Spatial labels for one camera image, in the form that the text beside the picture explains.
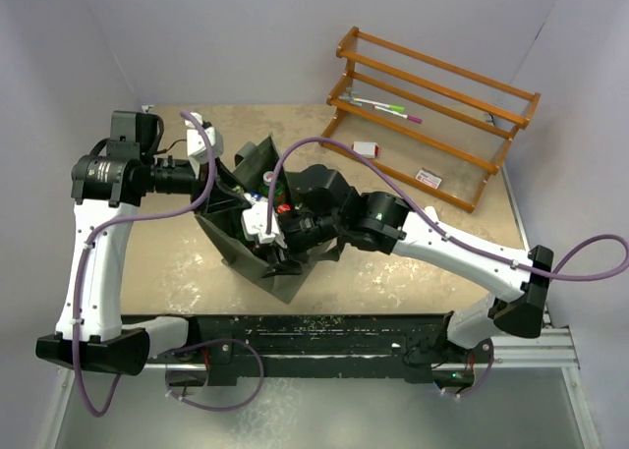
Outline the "dark cola bottle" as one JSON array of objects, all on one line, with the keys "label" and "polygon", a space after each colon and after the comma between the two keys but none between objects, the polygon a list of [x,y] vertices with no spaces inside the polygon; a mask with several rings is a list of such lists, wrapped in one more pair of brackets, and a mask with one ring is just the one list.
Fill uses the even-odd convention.
[{"label": "dark cola bottle", "polygon": [[289,212],[290,210],[291,210],[291,206],[287,203],[282,203],[276,207],[276,212],[278,214],[286,213],[286,212]]}]

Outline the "green canvas bag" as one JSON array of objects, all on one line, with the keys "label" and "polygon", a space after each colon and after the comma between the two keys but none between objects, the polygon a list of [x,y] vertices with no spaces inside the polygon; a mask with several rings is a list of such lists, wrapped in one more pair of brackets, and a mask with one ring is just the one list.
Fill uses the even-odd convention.
[{"label": "green canvas bag", "polygon": [[[267,136],[258,144],[249,141],[235,155],[235,168],[230,171],[247,191],[255,192],[262,181],[262,174],[273,170],[279,157],[280,152],[272,136]],[[310,261],[301,275],[263,277],[269,252],[245,239],[241,225],[242,211],[222,211],[195,217],[227,266],[285,304],[295,298],[318,263],[340,259],[338,247],[329,241],[309,250]]]}]

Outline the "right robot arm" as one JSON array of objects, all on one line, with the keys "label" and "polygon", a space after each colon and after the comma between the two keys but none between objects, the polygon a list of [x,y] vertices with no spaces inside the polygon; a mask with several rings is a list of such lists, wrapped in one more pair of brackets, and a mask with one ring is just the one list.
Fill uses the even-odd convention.
[{"label": "right robot arm", "polygon": [[549,270],[553,253],[497,245],[438,221],[386,192],[359,193],[336,170],[317,164],[296,176],[302,208],[265,209],[255,221],[258,237],[288,253],[304,253],[336,241],[366,252],[427,262],[483,287],[487,294],[466,309],[450,312],[437,337],[438,353],[459,362],[483,341],[508,334],[535,339],[542,333],[548,281],[530,267]]}]

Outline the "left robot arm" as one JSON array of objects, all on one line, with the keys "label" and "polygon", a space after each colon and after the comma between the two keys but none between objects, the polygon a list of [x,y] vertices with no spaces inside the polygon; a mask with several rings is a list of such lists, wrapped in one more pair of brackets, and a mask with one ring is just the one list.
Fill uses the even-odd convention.
[{"label": "left robot arm", "polygon": [[181,363],[197,359],[199,334],[182,317],[122,323],[120,296],[131,228],[148,193],[188,196],[191,211],[224,206],[237,183],[218,157],[223,140],[200,114],[186,115],[186,159],[160,149],[163,120],[116,110],[110,134],[72,169],[75,245],[65,304],[52,334],[35,344],[38,358],[65,367],[137,375],[168,351]]}]

